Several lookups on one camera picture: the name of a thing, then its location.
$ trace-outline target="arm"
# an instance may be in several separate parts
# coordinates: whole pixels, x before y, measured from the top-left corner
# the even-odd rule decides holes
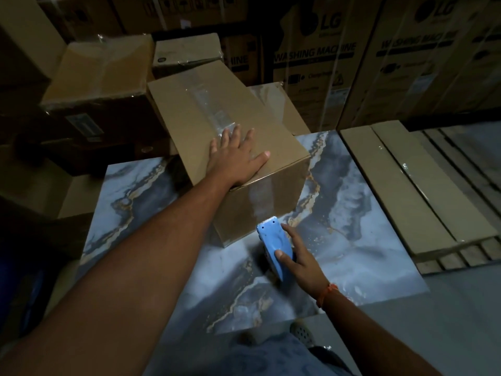
[[[297,263],[282,251],[275,251],[275,256],[292,272],[298,285],[317,299],[329,281],[299,235],[287,225],[282,227],[292,238]],[[440,375],[426,360],[374,322],[339,291],[334,290],[325,297],[322,309],[363,375]]]
[[[250,159],[253,131],[210,145],[207,176],[110,251],[0,362],[0,374],[139,375],[190,277],[205,233],[234,184],[270,156]]]

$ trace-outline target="fingers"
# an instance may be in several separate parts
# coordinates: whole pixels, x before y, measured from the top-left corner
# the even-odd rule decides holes
[[[291,237],[292,244],[294,245],[294,248],[295,248],[295,252],[298,252],[298,254],[299,254],[299,252],[301,252],[303,249],[305,249],[303,239],[301,239],[301,236],[299,236],[299,234],[296,232],[296,230],[294,228],[292,228],[288,224],[284,224],[284,223],[282,223],[282,228]]]
[[[225,128],[221,134],[221,148],[225,148],[229,144],[229,129]]]
[[[232,148],[238,148],[240,145],[240,124],[235,126],[233,129],[233,133],[231,134],[231,138],[229,140],[229,145]]]
[[[268,161],[269,158],[270,158],[270,152],[266,151],[262,152],[259,156],[252,159],[250,161],[250,168],[253,171],[252,175],[256,174],[258,170],[261,169],[263,165]]]
[[[247,132],[244,141],[240,145],[240,148],[250,152],[253,146],[254,146],[254,128],[251,129],[249,132]]]
[[[216,151],[217,151],[217,141],[215,138],[213,138],[210,141],[209,154],[212,155],[212,154],[216,153]]]
[[[277,249],[275,251],[275,257],[277,258],[277,260],[285,265],[287,267],[287,269],[289,269],[291,271],[292,274],[296,274],[298,268],[299,268],[299,264],[295,263],[294,261],[292,261],[292,259],[287,256],[285,253],[283,253],[280,249]]]

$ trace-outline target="blue tape dispenser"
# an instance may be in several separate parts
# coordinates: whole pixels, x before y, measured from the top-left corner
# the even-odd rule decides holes
[[[289,270],[283,266],[275,257],[275,251],[280,249],[291,259],[293,258],[292,246],[289,239],[285,235],[279,220],[276,216],[272,216],[265,221],[262,221],[255,227],[258,231],[259,238],[265,245],[265,255],[273,273],[280,279],[284,280],[285,273]]]

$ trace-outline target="barcode label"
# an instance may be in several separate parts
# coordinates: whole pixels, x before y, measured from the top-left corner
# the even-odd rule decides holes
[[[72,126],[77,128],[77,130],[85,137],[95,137],[104,134],[101,128],[99,128],[94,120],[92,120],[86,113],[66,116],[66,120],[68,120]]]
[[[348,94],[350,93],[350,87],[341,88],[340,90],[331,90],[329,97],[327,98],[327,108],[336,107],[338,105],[344,105]]]
[[[407,91],[408,95],[422,94],[425,92],[430,84],[435,80],[436,74],[423,75],[417,77],[414,82],[409,87],[409,91]]]

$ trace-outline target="left hand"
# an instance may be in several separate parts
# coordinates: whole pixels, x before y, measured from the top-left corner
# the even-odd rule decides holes
[[[209,163],[207,175],[216,175],[227,180],[231,186],[247,182],[268,161],[270,152],[262,152],[256,158],[251,158],[254,145],[254,129],[247,132],[240,142],[240,126],[235,126],[230,136],[229,129],[222,132],[221,146],[217,148],[215,138],[210,142]]]

